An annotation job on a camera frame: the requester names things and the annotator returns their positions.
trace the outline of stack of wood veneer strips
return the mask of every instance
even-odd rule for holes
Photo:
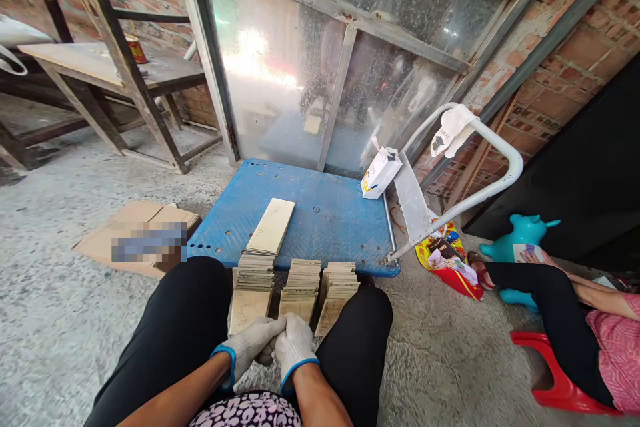
[[[307,323],[311,321],[318,298],[321,262],[319,260],[291,259],[287,285],[280,295],[279,317],[293,312]]]
[[[248,327],[269,311],[273,293],[273,256],[242,255],[233,269],[233,299],[229,334]]]
[[[354,262],[329,262],[322,272],[319,296],[321,311],[315,329],[316,337],[324,337],[329,333],[347,300],[357,292],[359,286]]]
[[[247,244],[247,253],[278,256],[295,202],[272,198]]]

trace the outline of patterned shirt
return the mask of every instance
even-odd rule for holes
[[[220,400],[204,409],[189,427],[302,427],[293,406],[272,392],[257,391]]]
[[[640,295],[624,294],[625,301],[640,316]],[[640,322],[601,310],[587,314],[587,323],[600,344],[600,375],[616,409],[640,414]]]

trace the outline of glove with blue cuff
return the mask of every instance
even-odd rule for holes
[[[211,356],[218,352],[227,352],[231,356],[231,375],[221,385],[221,389],[231,390],[240,377],[249,369],[251,363],[259,357],[262,364],[271,357],[271,340],[285,329],[284,318],[274,320],[258,317],[253,323],[218,345]]]
[[[290,394],[293,392],[293,371],[309,362],[320,362],[311,350],[313,334],[309,325],[302,317],[291,312],[284,318],[287,320],[287,327],[275,341],[275,357],[281,367],[280,390],[284,394]]]

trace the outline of black pants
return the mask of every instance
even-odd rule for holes
[[[543,264],[487,262],[486,266],[495,285],[532,293],[564,373],[586,395],[615,408],[600,375],[598,340],[585,320],[571,280],[560,269]]]
[[[164,276],[85,426],[117,425],[204,364],[227,339],[232,291],[229,272],[210,257],[191,257]],[[356,427],[376,424],[392,320],[387,295],[362,288],[316,352],[322,373]],[[221,398],[214,394],[203,407]]]

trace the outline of flattened cardboard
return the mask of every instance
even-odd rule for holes
[[[145,200],[134,201],[114,214],[108,222],[89,232],[80,242],[73,246],[73,249],[115,269],[160,278],[180,262],[180,248],[172,249],[171,253],[165,254],[165,259],[162,261],[114,262],[111,260],[112,239],[134,236],[135,233],[132,228],[135,228],[135,222],[140,223],[140,228],[145,226],[154,228],[153,224],[156,222],[158,223],[158,228],[160,228],[159,222],[186,222],[187,239],[189,239],[200,224],[200,221],[201,219],[196,213],[173,206]],[[119,222],[126,223],[127,229],[124,228],[124,225],[119,225]]]

